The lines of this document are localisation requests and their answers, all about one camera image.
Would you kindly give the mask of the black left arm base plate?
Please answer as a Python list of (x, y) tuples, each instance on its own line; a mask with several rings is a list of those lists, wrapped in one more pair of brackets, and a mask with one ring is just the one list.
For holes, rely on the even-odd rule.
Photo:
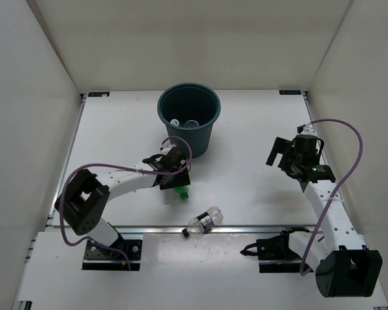
[(120, 249), (129, 260), (124, 260), (123, 254), (117, 251), (108, 251), (87, 241), (82, 261), (82, 269), (85, 271), (139, 271), (142, 257), (142, 235), (122, 235), (124, 239)]

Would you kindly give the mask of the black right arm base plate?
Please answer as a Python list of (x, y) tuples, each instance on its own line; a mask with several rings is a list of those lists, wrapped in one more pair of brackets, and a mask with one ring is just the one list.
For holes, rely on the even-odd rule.
[(286, 227), (270, 237), (257, 237), (254, 243), (240, 251), (243, 256), (256, 257), (261, 274), (299, 273), (301, 257), (289, 246), (289, 237), (295, 232), (309, 233), (306, 227)]

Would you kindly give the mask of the blue label clear water bottle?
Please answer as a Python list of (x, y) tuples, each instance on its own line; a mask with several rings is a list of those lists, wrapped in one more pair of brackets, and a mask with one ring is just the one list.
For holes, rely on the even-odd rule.
[(193, 119), (188, 120), (184, 123), (184, 128), (188, 128), (188, 129), (198, 128), (199, 126), (200, 126), (199, 123)]

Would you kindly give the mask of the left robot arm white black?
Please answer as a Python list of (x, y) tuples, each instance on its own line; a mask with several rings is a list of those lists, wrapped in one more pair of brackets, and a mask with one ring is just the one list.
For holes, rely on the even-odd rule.
[(120, 256), (125, 252), (125, 242), (102, 218), (107, 204), (140, 189), (164, 190), (189, 185), (190, 161), (177, 146), (170, 145), (133, 167), (95, 163), (76, 169), (54, 205), (64, 242), (69, 246), (80, 243), (68, 241), (64, 226), (67, 223), (76, 235), (90, 240), (106, 257)]

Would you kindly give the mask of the green plastic soda bottle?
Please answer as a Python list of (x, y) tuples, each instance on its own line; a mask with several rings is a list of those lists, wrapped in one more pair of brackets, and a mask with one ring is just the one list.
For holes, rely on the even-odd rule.
[(188, 193), (188, 187), (187, 186), (180, 186), (173, 188), (174, 192), (178, 194), (178, 197), (182, 201), (186, 201), (189, 199), (189, 193)]

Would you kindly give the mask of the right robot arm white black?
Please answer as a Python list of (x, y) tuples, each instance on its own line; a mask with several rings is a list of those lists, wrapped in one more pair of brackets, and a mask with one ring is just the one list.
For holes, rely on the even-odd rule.
[(336, 178), (321, 164), (324, 142), (313, 134), (292, 140), (277, 137), (266, 161), (298, 181), (318, 223), (313, 232), (293, 232), (278, 241), (285, 258), (299, 255), (304, 268), (315, 273), (319, 292), (330, 297), (370, 297), (378, 281), (382, 257), (370, 250), (352, 225), (336, 189)]

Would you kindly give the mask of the clear bottle white cap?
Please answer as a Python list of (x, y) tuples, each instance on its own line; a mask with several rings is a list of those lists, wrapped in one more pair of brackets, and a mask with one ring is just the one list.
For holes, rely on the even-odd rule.
[(172, 120), (170, 121), (170, 124), (172, 124), (172, 125), (174, 125), (174, 126), (176, 126), (176, 127), (179, 127), (179, 126), (180, 126), (180, 122), (179, 122), (179, 120), (177, 120), (177, 119), (172, 119)]

